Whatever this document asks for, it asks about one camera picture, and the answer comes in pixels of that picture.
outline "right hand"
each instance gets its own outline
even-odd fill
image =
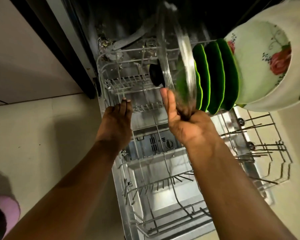
[[[196,110],[189,121],[183,121],[176,109],[174,93],[167,88],[161,88],[160,93],[168,114],[169,129],[188,151],[206,147],[204,151],[212,153],[216,143],[223,142],[205,112]]]

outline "wire rack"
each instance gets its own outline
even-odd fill
[[[132,140],[112,169],[120,181],[116,188],[121,216],[127,218],[126,238],[139,239],[142,234],[163,239],[213,223],[186,149],[169,132],[158,87],[149,78],[148,65],[157,60],[156,47],[141,47],[112,52],[114,61],[102,54],[97,66],[105,106],[123,97],[133,102]],[[168,50],[170,67],[178,54],[176,48]],[[248,177],[272,204],[269,188],[289,180],[292,159],[271,114],[236,106],[211,119]],[[193,195],[186,198],[180,191],[184,187],[193,189]],[[156,201],[163,192],[170,196],[171,204]]]

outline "upper dishwasher rack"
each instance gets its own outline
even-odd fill
[[[105,54],[98,57],[100,107],[104,110],[123,97],[133,104],[132,139],[112,167],[126,239],[190,240],[215,228],[187,152],[170,133],[159,88],[149,77],[148,65],[157,60],[155,43],[153,38],[139,40],[133,47],[112,52],[116,58],[112,61]],[[179,50],[170,49],[167,55],[170,67],[175,67]],[[292,160],[271,114],[235,107],[211,119],[272,204],[269,188],[289,179]]]

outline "tiled floor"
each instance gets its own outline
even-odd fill
[[[294,163],[290,181],[272,190],[272,208],[300,239],[300,146],[292,146],[300,139],[286,133],[300,131],[300,122],[290,127],[287,115],[279,115],[273,114],[279,127],[288,126],[281,135]],[[0,106],[0,194],[15,197],[24,215],[85,155],[100,118],[98,101],[83,94]],[[111,175],[86,239],[124,239]],[[200,239],[218,236],[214,231]]]

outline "left hand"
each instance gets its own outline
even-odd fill
[[[132,105],[123,98],[120,104],[105,109],[96,142],[109,142],[114,149],[122,150],[131,141]]]

